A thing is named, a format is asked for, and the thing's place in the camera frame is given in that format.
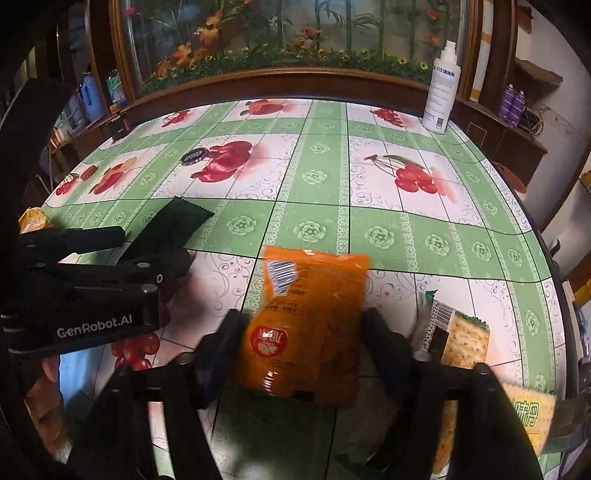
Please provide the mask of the left hand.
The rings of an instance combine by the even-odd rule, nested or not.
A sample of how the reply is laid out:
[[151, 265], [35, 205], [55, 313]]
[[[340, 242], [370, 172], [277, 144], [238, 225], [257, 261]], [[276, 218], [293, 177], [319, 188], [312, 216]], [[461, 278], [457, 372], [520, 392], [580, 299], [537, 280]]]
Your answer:
[[50, 454], [58, 452], [66, 442], [59, 366], [58, 356], [44, 359], [40, 377], [25, 396], [31, 420]]

